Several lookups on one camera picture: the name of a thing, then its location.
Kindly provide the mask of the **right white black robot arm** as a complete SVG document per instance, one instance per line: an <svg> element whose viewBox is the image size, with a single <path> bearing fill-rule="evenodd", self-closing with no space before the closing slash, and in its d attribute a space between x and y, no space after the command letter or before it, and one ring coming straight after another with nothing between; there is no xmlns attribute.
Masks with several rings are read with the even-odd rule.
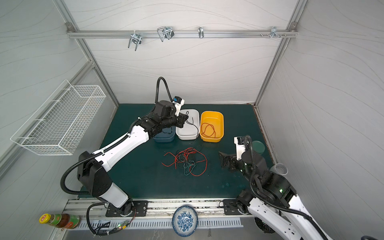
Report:
<svg viewBox="0 0 384 240"><path fill-rule="evenodd" d="M305 208L297 191L286 179L284 165L267 166L253 149L250 136L235 137L236 153L220 152L222 168L240 172L249 186L234 199L221 201L226 215L251 215L265 234L278 234L284 240L329 240Z"/></svg>

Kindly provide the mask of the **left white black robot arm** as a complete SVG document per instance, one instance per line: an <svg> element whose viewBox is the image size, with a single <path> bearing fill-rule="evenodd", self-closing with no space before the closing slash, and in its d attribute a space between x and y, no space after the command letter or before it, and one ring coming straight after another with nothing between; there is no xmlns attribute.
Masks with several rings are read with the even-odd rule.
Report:
<svg viewBox="0 0 384 240"><path fill-rule="evenodd" d="M151 111L137 118L129 130L111 144L91 154L82 153L79 161L69 167L61 177L61 189L71 195L90 194L114 206L121 215L128 215L133 208L133 201L112 181L108 172L128 153L161 133L163 129L183 128L188 119L186 114L181 113L184 103L185 100L178 96L169 96L169 100L160 101L159 91L156 90ZM85 191L73 191L66 186L66 179L73 170L78 171L77 178L86 188Z"/></svg>

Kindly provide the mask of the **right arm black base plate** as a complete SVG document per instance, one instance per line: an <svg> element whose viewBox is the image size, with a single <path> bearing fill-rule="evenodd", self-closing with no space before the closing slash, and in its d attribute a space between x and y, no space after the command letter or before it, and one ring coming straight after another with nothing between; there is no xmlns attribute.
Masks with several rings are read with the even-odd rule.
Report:
<svg viewBox="0 0 384 240"><path fill-rule="evenodd" d="M219 208L223 209L225 216L247 216L250 213L243 213L238 209L237 200L223 199L219 202Z"/></svg>

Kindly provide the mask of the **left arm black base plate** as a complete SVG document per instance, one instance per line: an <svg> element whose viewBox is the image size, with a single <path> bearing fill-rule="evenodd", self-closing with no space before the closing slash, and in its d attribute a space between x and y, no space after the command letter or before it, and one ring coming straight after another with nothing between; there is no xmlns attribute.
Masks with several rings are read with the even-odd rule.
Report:
<svg viewBox="0 0 384 240"><path fill-rule="evenodd" d="M145 217L147 214L148 201L128 200L122 207L117 208L112 203L108 204L106 217Z"/></svg>

